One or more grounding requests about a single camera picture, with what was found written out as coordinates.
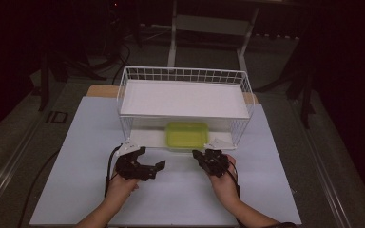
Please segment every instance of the yellow container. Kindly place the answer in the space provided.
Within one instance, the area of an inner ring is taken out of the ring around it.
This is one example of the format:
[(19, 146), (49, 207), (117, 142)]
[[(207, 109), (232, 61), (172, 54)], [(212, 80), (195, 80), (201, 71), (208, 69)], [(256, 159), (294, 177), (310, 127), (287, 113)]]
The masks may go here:
[(170, 148), (203, 148), (208, 143), (206, 123), (171, 122), (165, 128), (166, 144)]

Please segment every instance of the wrist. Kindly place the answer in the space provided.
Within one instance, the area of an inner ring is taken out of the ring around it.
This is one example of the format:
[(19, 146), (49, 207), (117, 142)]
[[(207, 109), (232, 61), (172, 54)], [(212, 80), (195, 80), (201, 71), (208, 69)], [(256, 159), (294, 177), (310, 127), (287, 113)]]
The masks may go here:
[(125, 200), (115, 197), (106, 196), (103, 202), (100, 204), (100, 208), (108, 213), (116, 214), (121, 210)]
[(226, 208), (227, 211), (233, 214), (235, 209), (240, 207), (242, 201), (239, 198), (232, 198), (222, 201), (221, 204), (223, 204), (224, 208)]

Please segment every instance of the gray floor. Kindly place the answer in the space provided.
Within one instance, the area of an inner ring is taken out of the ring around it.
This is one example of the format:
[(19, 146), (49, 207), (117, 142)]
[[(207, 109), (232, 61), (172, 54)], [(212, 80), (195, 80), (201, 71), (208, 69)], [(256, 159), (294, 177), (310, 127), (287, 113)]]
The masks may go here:
[[(144, 38), (148, 39), (144, 39), (143, 48), (138, 48), (130, 37), (126, 38), (131, 65), (166, 66), (168, 33), (151, 38), (156, 32), (144, 33)], [(215, 44), (206, 43), (205, 48), (200, 48), (200, 44), (186, 39), (178, 41), (176, 67), (239, 69), (232, 44), (216, 48)], [(253, 38), (245, 54), (252, 87), (277, 79), (296, 44), (296, 40)], [(108, 77), (106, 82), (91, 81), (70, 70), (72, 77), (66, 84), (51, 83), (51, 103), (45, 112), (37, 111), (38, 97), (28, 96), (0, 123), (0, 176), (6, 177), (3, 185), (7, 185), (0, 193), (0, 228), (15, 227), (21, 219), (33, 179), (61, 147), (78, 104), (90, 85), (109, 84), (117, 68), (100, 73)], [(287, 86), (280, 85), (257, 96), (294, 191), (303, 221), (301, 227), (365, 227), (365, 188), (318, 94), (312, 94), (316, 114), (310, 115), (311, 129), (306, 130), (299, 121), (298, 101), (287, 100), (284, 95)], [(50, 111), (66, 112), (69, 118), (64, 124), (45, 123)], [(10, 156), (16, 153), (23, 154), (19, 164), (8, 168), (12, 164), (7, 164)], [(22, 227), (28, 227), (53, 162), (44, 169), (32, 189)], [(2, 173), (5, 167), (15, 172)]]

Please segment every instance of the wire rack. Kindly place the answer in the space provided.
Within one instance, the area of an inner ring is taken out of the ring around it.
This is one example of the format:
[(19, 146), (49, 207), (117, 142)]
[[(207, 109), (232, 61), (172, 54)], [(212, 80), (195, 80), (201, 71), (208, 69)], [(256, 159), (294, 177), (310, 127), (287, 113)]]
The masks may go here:
[(206, 83), (210, 86), (213, 84), (240, 85), (249, 118), (246, 120), (229, 120), (232, 144), (235, 146), (239, 144), (241, 135), (251, 119), (254, 112), (254, 104), (256, 103), (248, 75), (245, 71), (209, 68), (127, 66), (124, 69), (117, 97), (117, 110), (120, 114), (126, 139), (129, 138), (134, 119), (137, 118), (121, 115), (121, 108), (129, 80)]

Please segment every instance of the white wire basket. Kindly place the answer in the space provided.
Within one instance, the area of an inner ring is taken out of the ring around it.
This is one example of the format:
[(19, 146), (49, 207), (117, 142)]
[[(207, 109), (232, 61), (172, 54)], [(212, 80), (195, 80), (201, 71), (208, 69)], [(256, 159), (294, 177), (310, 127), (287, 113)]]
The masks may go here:
[(127, 66), (117, 97), (125, 139), (169, 147), (169, 123), (203, 123), (208, 141), (237, 148), (254, 112), (255, 96), (244, 71)]

